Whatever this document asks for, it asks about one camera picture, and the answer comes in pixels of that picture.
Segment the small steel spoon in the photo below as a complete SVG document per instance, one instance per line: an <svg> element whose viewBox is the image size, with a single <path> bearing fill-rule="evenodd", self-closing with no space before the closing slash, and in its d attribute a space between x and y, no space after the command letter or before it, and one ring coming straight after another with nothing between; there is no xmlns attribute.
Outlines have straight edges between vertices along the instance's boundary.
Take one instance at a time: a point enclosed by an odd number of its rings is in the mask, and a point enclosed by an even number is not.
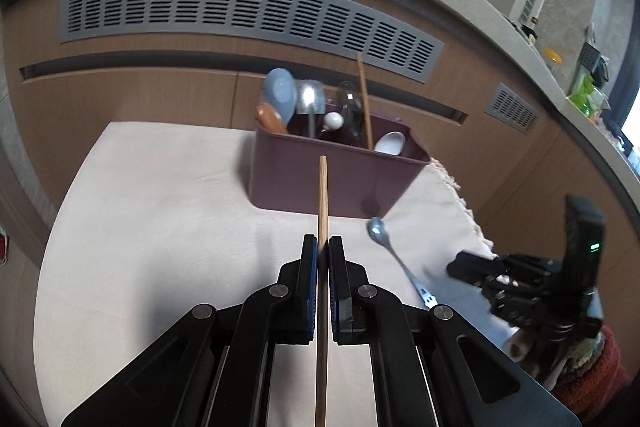
<svg viewBox="0 0 640 427"><path fill-rule="evenodd" d="M388 234L386 230L386 226L384 222L379 217L373 217L368 221L367 224L368 234L370 239L374 243L382 246L388 251L392 257L397 261L398 265L400 265L402 271L404 271L405 276L408 277L411 285L413 286L416 293L420 296L424 307L427 309L432 309L434 306L438 305L436 297L429 291L421 281L412 273L412 271L407 267L405 262L401 260L401 257L396 254L395 249L390 243L390 234Z"/></svg>

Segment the small grey vent grille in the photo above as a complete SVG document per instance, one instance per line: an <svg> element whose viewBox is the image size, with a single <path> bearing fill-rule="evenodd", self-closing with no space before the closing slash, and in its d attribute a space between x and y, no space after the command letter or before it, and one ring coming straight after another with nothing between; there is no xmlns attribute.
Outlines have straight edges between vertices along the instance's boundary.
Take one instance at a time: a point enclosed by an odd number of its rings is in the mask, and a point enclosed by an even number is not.
<svg viewBox="0 0 640 427"><path fill-rule="evenodd" d="M536 109L504 83L498 84L485 113L524 134L532 132L539 118Z"/></svg>

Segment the white ball utensil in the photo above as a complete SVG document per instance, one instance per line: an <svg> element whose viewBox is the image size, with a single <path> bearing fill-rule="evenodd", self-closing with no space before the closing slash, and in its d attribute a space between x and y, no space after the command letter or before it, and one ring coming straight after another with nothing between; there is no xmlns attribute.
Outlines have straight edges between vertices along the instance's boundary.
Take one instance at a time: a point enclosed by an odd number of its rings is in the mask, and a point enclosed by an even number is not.
<svg viewBox="0 0 640 427"><path fill-rule="evenodd" d="M344 126L344 117L341 113L330 112L324 115L322 120L322 130L332 132L340 130Z"/></svg>

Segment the long grey vent grille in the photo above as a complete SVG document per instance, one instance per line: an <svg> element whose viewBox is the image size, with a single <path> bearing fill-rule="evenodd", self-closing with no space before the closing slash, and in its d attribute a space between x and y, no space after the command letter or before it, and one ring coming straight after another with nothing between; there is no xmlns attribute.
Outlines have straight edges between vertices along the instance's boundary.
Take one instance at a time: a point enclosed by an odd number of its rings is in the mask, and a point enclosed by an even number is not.
<svg viewBox="0 0 640 427"><path fill-rule="evenodd" d="M61 0L63 42L175 32L300 46L416 82L430 79L445 45L427 32L352 0Z"/></svg>

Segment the yellow lid jar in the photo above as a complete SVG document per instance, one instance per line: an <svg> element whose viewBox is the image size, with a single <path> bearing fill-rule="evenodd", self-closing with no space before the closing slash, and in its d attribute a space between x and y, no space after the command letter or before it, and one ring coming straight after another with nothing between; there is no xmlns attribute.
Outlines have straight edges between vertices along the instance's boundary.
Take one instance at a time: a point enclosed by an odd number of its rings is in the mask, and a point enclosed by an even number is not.
<svg viewBox="0 0 640 427"><path fill-rule="evenodd" d="M545 48L542 50L542 57L551 72L555 72L563 63L562 56L555 50Z"/></svg>

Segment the blue plastic rice paddle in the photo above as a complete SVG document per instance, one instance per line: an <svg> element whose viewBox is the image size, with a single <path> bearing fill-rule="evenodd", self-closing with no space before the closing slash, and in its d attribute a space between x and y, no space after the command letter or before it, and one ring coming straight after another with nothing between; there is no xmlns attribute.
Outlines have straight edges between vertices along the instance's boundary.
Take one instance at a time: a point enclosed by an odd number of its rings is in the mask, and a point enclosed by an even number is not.
<svg viewBox="0 0 640 427"><path fill-rule="evenodd" d="M297 106L297 84L292 74L284 68L271 69L262 83L262 97L287 126Z"/></svg>

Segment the dark ladle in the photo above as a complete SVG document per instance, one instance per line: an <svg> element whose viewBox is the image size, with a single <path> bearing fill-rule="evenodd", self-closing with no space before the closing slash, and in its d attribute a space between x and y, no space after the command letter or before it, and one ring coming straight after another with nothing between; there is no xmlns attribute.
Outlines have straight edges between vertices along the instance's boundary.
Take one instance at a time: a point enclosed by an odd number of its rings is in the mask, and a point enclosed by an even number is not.
<svg viewBox="0 0 640 427"><path fill-rule="evenodd" d="M336 105L344 119L343 130L348 144L361 146L362 103L356 87L351 82L343 81L338 85Z"/></svg>

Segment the brown wooden spoon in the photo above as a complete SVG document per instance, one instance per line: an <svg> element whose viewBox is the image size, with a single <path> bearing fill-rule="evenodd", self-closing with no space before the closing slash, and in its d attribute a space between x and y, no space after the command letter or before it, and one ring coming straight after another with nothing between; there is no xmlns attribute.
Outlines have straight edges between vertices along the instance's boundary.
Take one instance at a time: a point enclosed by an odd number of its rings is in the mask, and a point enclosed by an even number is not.
<svg viewBox="0 0 640 427"><path fill-rule="evenodd" d="M256 105L256 119L262 127L272 133L288 133L278 112L267 102L259 102Z"/></svg>

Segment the wooden chopstick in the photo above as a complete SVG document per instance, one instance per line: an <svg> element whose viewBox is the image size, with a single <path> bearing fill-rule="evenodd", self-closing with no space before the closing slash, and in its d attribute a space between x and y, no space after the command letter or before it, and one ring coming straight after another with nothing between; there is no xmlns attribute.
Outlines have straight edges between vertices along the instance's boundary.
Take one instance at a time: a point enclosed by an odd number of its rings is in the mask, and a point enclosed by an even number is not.
<svg viewBox="0 0 640 427"><path fill-rule="evenodd" d="M358 52L356 55L356 62L358 67L358 79L360 84L364 136L366 137L367 149L373 150L374 143L373 143L373 134L372 134L372 126L371 126L369 93L368 93L368 87L367 87L366 73L364 72L364 65L363 65L362 55L360 52Z"/></svg>
<svg viewBox="0 0 640 427"><path fill-rule="evenodd" d="M328 158L319 158L318 190L318 291L317 291L317 367L316 367L316 405L314 406L314 425L326 425L326 401L328 398L328 268L326 267L326 243L329 238L329 195L328 195Z"/></svg>

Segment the steel spatula black handle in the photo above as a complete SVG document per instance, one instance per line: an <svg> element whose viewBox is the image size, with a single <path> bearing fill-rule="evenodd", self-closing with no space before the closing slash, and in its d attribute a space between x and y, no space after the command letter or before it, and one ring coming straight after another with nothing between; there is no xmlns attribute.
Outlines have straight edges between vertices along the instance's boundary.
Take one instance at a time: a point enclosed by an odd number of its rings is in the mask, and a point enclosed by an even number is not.
<svg viewBox="0 0 640 427"><path fill-rule="evenodd" d="M326 96L323 83L318 80L297 80L296 113L307 116L307 133L310 139L317 136L317 116L326 113Z"/></svg>

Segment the white plastic spoon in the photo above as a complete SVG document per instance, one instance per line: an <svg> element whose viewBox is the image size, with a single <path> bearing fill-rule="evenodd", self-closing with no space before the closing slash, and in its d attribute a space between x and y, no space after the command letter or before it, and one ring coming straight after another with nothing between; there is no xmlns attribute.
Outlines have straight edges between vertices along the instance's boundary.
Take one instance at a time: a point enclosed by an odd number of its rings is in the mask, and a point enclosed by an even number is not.
<svg viewBox="0 0 640 427"><path fill-rule="evenodd" d="M400 131L391 131L381 136L374 144L375 152L399 156L406 145L406 136Z"/></svg>

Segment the maroon plastic utensil bin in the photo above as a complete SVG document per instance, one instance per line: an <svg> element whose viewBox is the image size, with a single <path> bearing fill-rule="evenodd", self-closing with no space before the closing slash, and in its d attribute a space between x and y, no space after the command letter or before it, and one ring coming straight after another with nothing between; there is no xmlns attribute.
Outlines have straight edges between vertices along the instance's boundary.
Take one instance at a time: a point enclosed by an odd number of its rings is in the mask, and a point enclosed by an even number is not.
<svg viewBox="0 0 640 427"><path fill-rule="evenodd" d="M399 155L258 127L248 199L262 209L315 213L319 208L319 158L324 155L329 214L362 219L385 216L431 157L403 122L378 114L373 114L371 121L375 140L392 131L405 135L406 144Z"/></svg>

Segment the white fringed tablecloth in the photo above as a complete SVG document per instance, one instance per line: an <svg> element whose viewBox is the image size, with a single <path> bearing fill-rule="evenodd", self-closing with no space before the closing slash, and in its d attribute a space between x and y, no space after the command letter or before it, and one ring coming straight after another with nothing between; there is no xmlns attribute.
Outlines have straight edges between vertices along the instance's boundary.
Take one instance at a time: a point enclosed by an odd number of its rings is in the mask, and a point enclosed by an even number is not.
<svg viewBox="0 0 640 427"><path fill-rule="evenodd" d="M198 303L242 303L296 259L315 215L263 210L247 197L253 133L110 124L58 210L40 269L34 329L38 389L52 426ZM425 167L384 223L392 246L441 303L493 343L511 327L480 292L448 277L459 251L488 256L454 184ZM366 222L332 218L347 259L417 305L418 294Z"/></svg>

